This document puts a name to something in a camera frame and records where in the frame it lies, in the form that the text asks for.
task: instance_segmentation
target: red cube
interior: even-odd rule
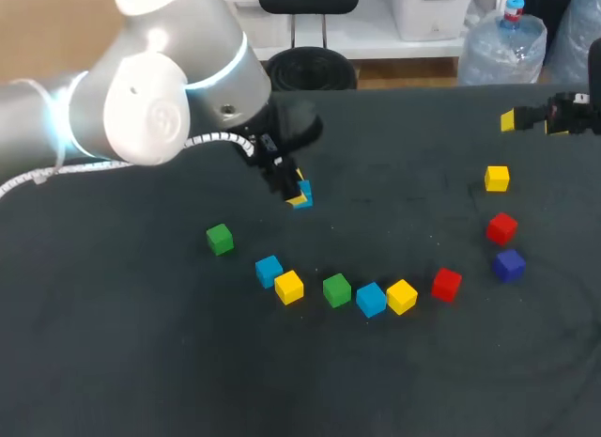
[[[505,213],[499,213],[488,224],[486,237],[500,246],[510,242],[516,235],[517,221]]]
[[[442,268],[434,278],[432,296],[445,303],[451,303],[459,291],[459,284],[461,284],[461,274]]]

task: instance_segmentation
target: dark gray table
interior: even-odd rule
[[[601,140],[500,134],[540,86],[306,95],[323,138],[292,211],[227,144],[24,186],[0,202],[0,435],[598,436]],[[489,164],[508,194],[488,195]],[[500,284],[485,223],[519,221]],[[205,230],[227,223],[236,252]],[[254,263],[305,283],[284,307]],[[428,291],[464,275],[454,304]],[[407,315],[331,310],[321,281],[406,278]]]

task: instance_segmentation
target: white storage box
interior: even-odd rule
[[[396,28],[404,40],[458,38],[471,0],[392,0]]]
[[[256,49],[290,46],[290,16],[269,14],[259,0],[225,0]]]

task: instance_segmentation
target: black chair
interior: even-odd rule
[[[353,65],[328,49],[326,14],[347,14],[359,0],[259,0],[271,14],[291,14],[292,48],[274,56],[266,71],[275,91],[356,89]],[[295,15],[321,14],[323,47],[295,47]]]

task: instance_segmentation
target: plastic water jug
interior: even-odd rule
[[[466,36],[459,58],[460,85],[535,83],[547,46],[547,28],[523,15],[524,0],[507,0],[504,16],[492,13]]]
[[[549,79],[553,83],[588,83],[589,49],[599,38],[601,0],[572,0],[548,55]]]

